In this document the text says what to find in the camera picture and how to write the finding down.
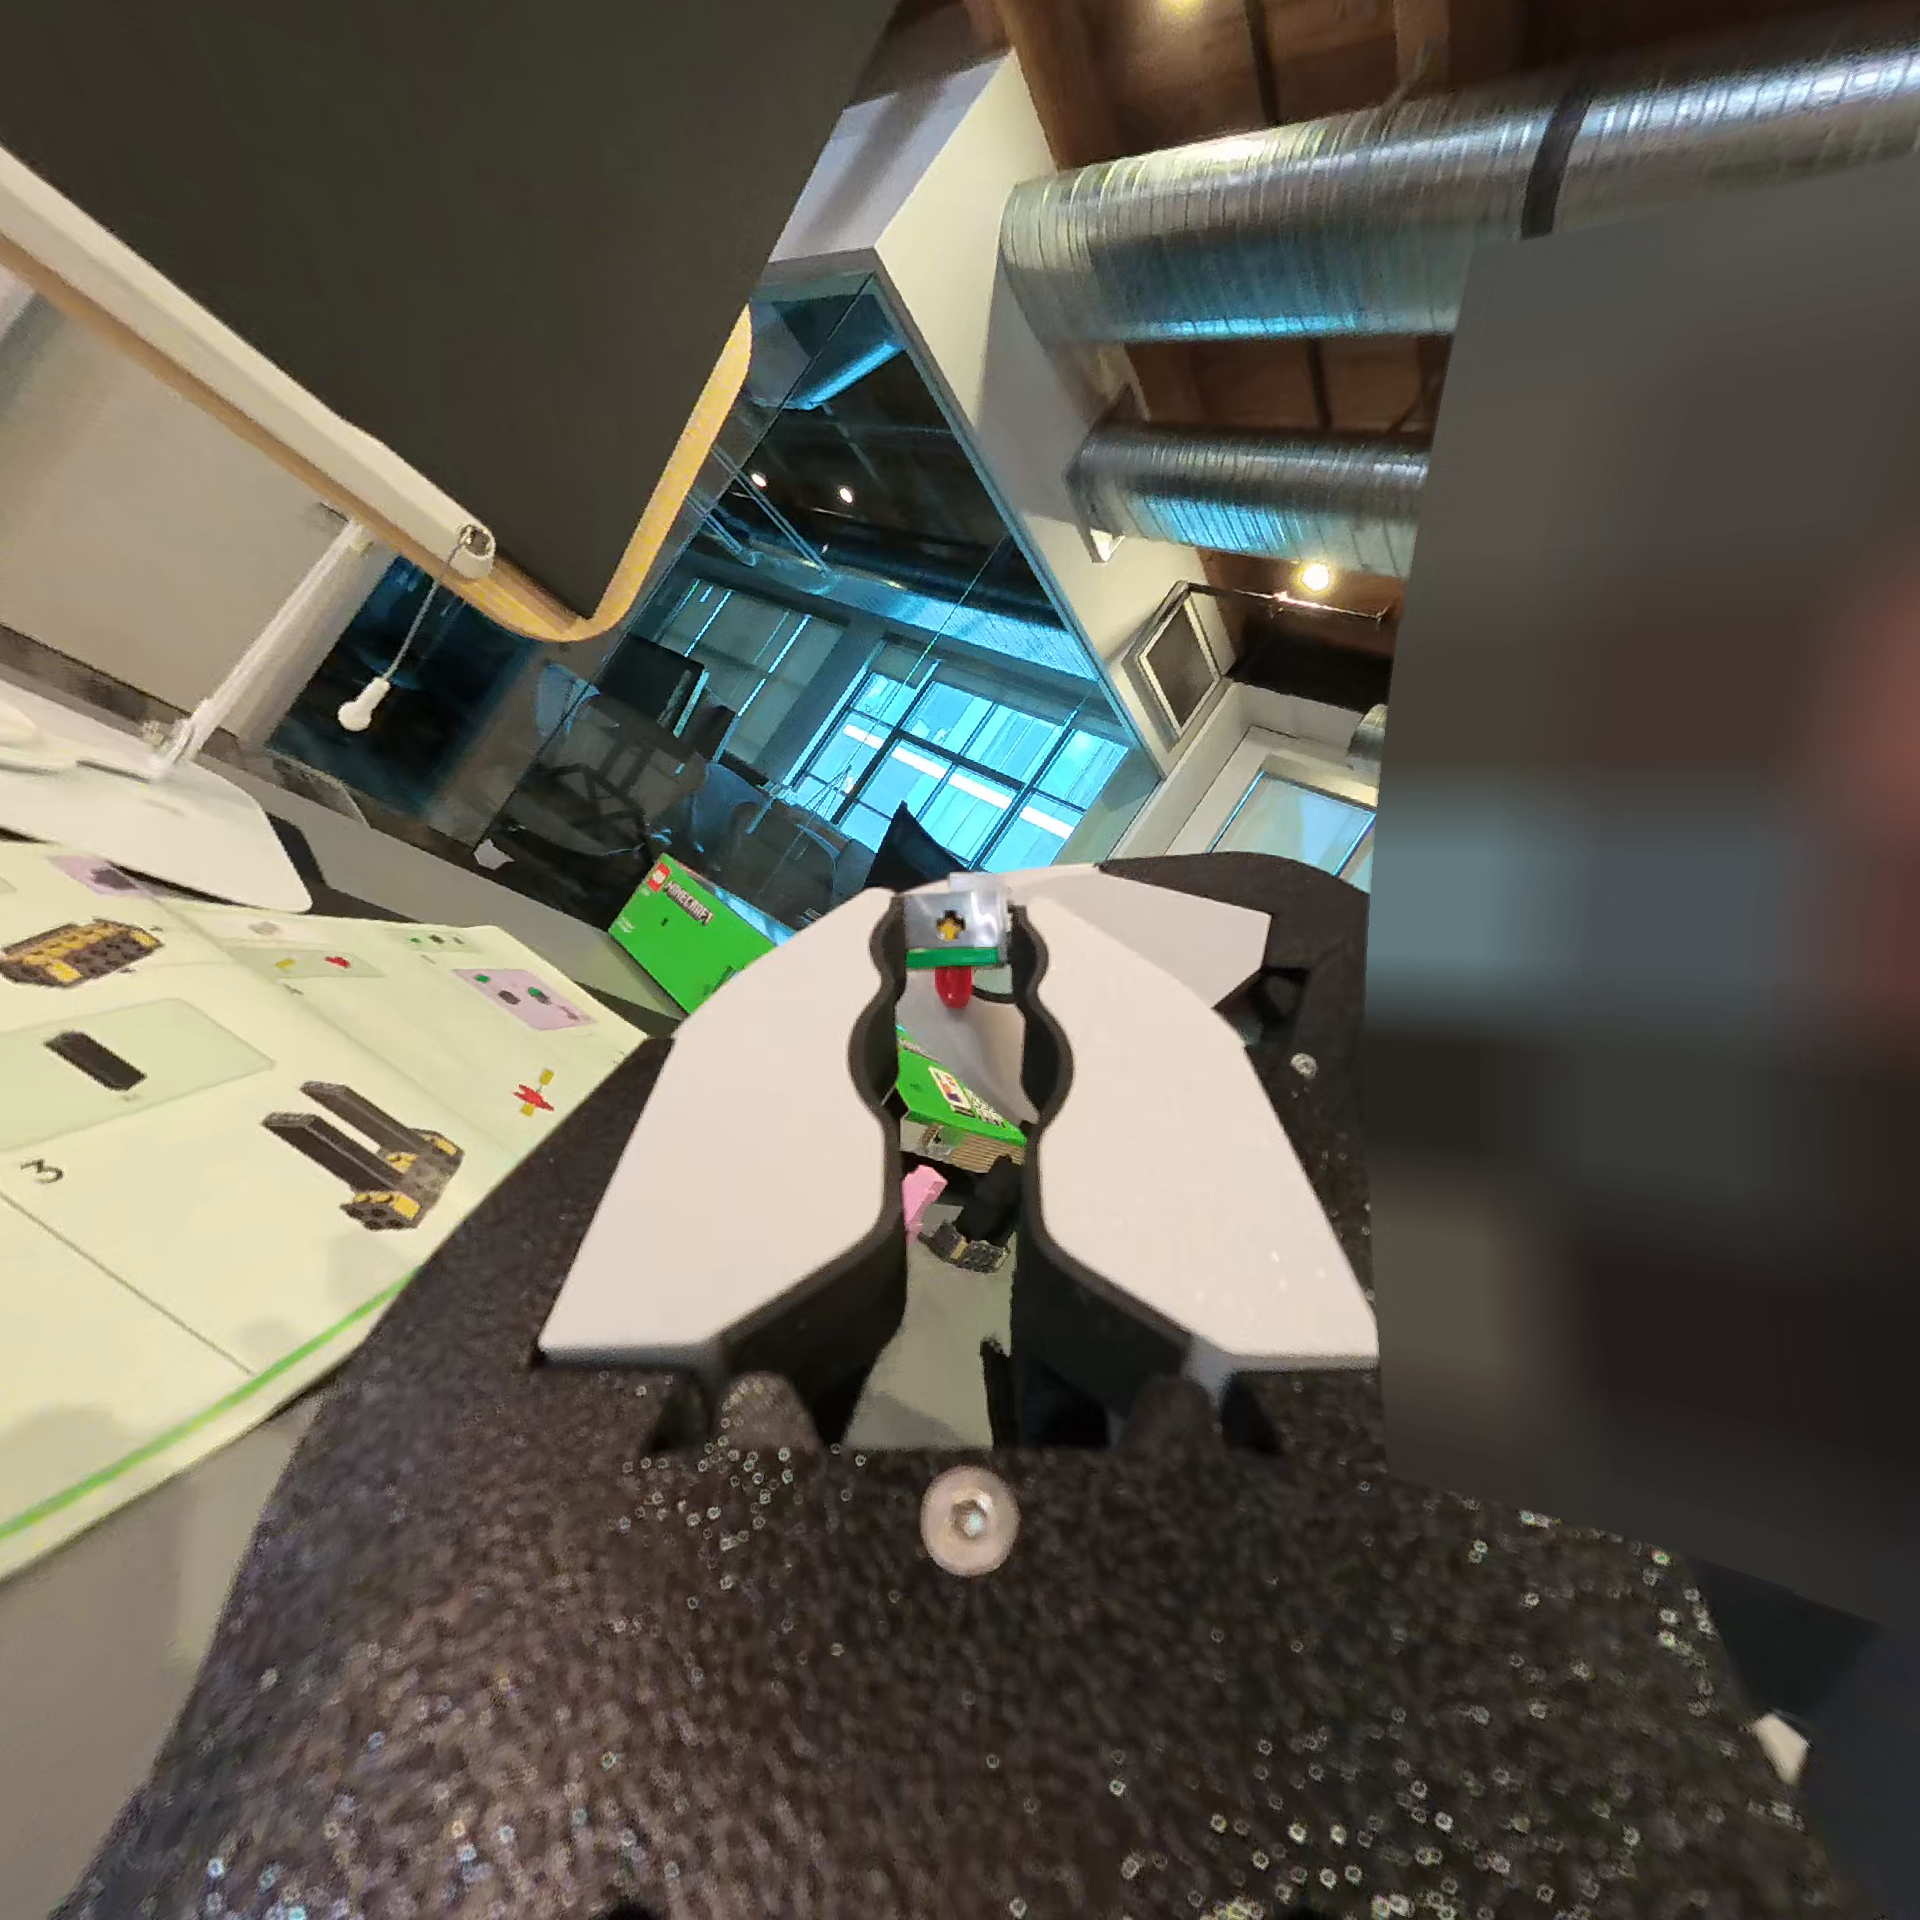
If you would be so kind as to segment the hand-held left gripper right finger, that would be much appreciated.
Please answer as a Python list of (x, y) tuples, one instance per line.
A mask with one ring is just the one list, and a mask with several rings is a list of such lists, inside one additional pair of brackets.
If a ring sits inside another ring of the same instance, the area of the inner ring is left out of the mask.
[(1018, 1349), (1074, 1390), (1370, 1369), (1376, 1314), (1246, 1046), (1068, 896), (1018, 908)]

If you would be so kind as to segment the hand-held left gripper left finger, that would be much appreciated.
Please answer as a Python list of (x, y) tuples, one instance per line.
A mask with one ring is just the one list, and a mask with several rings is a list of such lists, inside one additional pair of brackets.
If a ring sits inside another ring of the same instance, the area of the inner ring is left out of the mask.
[(538, 1349), (865, 1380), (904, 1318), (901, 900), (858, 891), (677, 1025)]

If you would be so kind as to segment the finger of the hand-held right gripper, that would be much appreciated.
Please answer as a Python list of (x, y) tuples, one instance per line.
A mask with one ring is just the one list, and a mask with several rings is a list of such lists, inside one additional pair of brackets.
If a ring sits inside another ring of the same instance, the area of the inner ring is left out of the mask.
[(1107, 873), (1092, 864), (1032, 870), (1029, 896), (1059, 900), (1098, 932), (1153, 963), (1207, 1005), (1265, 967), (1270, 916), (1229, 902)]

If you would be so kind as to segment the grey green toy brick assembly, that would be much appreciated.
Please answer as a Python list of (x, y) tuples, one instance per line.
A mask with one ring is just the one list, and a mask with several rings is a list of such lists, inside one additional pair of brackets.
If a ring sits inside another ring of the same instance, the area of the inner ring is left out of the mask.
[(1011, 900), (1000, 875), (949, 875), (899, 894), (907, 986), (960, 1015), (1009, 991)]

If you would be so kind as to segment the white desk lamp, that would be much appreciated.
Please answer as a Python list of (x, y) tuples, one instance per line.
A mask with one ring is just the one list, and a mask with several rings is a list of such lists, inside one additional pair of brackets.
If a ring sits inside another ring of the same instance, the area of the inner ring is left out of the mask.
[(496, 536), (13, 151), (2, 156), (2, 232), (9, 269), (152, 361), (201, 411), (248, 430), (343, 515), (238, 659), (157, 743), (98, 721), (58, 732), (50, 700), (4, 698), (4, 827), (218, 900), (304, 912), (309, 888), (266, 808), (200, 768), (204, 747), (300, 654), (377, 540), (418, 550), (434, 580), (467, 586), (492, 573)]

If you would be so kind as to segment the grey desk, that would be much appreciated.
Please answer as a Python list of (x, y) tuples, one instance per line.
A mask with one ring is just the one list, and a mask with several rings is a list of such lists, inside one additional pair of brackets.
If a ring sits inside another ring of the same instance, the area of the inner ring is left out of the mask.
[[(300, 796), (264, 794), (314, 908), (333, 917), (494, 923), (629, 1023), (665, 1002), (600, 919), (573, 921)], [(979, 1346), (1009, 1334), (1011, 1267), (907, 1255), (907, 1307), (852, 1417), (880, 1448), (983, 1444)], [(46, 1915), (143, 1780), (211, 1641), (257, 1517), (332, 1377), (2, 1589), (2, 1907)]]

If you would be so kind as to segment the large window with blinds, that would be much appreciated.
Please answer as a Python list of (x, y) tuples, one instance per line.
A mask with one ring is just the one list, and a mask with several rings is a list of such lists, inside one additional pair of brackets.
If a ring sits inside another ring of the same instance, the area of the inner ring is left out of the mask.
[(1209, 852), (1250, 852), (1291, 860), (1372, 889), (1376, 810), (1277, 771), (1248, 779)]

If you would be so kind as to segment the green toy box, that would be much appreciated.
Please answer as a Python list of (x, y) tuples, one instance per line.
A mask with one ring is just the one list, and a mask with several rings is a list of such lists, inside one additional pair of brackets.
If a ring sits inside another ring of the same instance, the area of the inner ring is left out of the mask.
[[(791, 935), (669, 853), (652, 860), (610, 932), (684, 1014)], [(970, 1175), (1000, 1159), (1024, 1161), (1022, 1128), (931, 1056), (906, 1023), (895, 1028), (895, 1060), (891, 1105), (907, 1155)]]

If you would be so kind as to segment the black yellow toy brick assembly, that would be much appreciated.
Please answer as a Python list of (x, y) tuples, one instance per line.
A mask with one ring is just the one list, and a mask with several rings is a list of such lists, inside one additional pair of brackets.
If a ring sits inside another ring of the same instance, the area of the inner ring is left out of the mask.
[(972, 1177), (957, 1212), (936, 1220), (920, 1243), (940, 1261), (974, 1276), (997, 1274), (1020, 1223), (1024, 1167), (1002, 1155)]

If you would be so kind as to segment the black office chair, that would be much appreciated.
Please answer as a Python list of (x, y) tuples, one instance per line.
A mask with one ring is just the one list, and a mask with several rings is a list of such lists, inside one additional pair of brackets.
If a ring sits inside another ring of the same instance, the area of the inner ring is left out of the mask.
[(865, 875), (868, 889), (909, 894), (922, 888), (943, 889), (956, 875), (972, 873), (972, 864), (943, 847), (901, 802), (891, 811)]

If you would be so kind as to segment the toy building instruction booklet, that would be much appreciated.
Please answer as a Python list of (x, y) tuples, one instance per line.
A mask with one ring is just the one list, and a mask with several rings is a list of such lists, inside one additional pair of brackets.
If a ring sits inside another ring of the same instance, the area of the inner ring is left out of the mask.
[(2, 853), (2, 1574), (332, 1374), (644, 1042), (492, 923)]

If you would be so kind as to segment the wooden rimmed board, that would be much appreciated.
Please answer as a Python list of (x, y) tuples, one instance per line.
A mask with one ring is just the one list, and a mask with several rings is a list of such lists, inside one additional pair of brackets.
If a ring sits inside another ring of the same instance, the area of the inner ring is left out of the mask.
[(482, 580), (459, 577), (444, 559), (431, 559), (428, 550), (377, 506), (327, 477), (321, 467), (302, 458), (300, 452), (280, 444), (273, 434), (250, 420), (205, 381), (145, 343), (127, 323), (110, 316), (104, 305), (90, 300), (60, 276), (60, 272), (36, 260), (9, 237), (2, 242), (2, 262), (5, 269), (23, 278), (33, 292), (46, 295), (60, 314), (88, 327), (119, 356), (154, 373), (161, 385), (177, 393), (187, 406), (218, 422), (223, 430), (264, 454), (275, 467), (296, 477), (306, 492), (324, 499), (332, 510), (366, 526), (381, 543), (411, 563), (434, 572), (444, 586), (451, 587), (458, 598), (496, 626), (542, 643), (583, 643), (610, 633), (613, 626), (634, 612), (641, 587), (656, 570), (668, 536), (688, 504), (707, 455), (714, 452), (717, 434), (743, 390), (752, 358), (752, 320), (741, 311), (733, 320), (727, 341), (719, 349), (684, 422), (677, 444), (672, 447), (636, 519), (636, 528), (611, 572), (610, 584), (600, 594), (591, 612), (578, 613), (507, 557), (498, 557), (489, 573)]

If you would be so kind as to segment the wall air vent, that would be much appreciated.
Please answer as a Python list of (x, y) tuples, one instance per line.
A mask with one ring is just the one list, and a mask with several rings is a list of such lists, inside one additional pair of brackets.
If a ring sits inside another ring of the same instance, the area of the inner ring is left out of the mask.
[(1211, 594), (1180, 586), (1143, 623), (1122, 659), (1142, 710), (1167, 745), (1209, 708), (1228, 678), (1233, 656), (1218, 626)]

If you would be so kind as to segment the small silver ventilation duct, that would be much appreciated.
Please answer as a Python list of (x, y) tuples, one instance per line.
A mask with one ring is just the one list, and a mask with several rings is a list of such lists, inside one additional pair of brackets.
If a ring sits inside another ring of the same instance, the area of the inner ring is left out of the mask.
[(1404, 437), (1109, 422), (1080, 444), (1066, 486), (1106, 536), (1404, 577), (1428, 462)]

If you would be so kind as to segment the large silver ventilation duct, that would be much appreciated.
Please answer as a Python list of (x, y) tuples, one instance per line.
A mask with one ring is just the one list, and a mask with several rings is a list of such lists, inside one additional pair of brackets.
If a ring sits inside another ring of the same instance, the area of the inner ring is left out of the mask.
[(1528, 70), (1016, 185), (1056, 343), (1436, 336), (1478, 251), (1915, 156), (1915, 4)]

